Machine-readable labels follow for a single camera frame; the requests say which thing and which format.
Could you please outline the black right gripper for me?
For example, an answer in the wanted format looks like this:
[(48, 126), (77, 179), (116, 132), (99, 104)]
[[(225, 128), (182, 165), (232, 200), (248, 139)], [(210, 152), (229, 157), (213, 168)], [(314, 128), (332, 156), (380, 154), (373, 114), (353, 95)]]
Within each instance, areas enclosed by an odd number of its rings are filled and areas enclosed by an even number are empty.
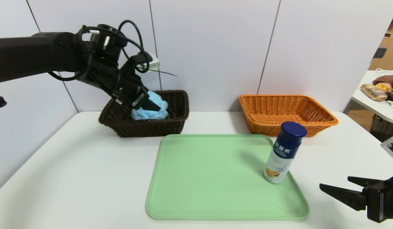
[(354, 191), (326, 184), (319, 184), (324, 193), (349, 206), (353, 210), (366, 210), (367, 218), (376, 223), (393, 220), (393, 177), (382, 181), (378, 179), (348, 176), (353, 184), (366, 188), (366, 196), (360, 191)]

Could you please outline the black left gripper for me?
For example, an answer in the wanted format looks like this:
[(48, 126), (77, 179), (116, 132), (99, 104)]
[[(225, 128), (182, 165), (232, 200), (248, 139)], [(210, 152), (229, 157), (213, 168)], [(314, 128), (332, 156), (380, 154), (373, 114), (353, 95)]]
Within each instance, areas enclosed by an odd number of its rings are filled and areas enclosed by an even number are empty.
[(142, 107), (143, 110), (160, 111), (161, 107), (148, 98), (147, 92), (148, 89), (136, 73), (119, 71), (119, 77), (114, 86), (114, 95), (122, 103), (135, 110)]

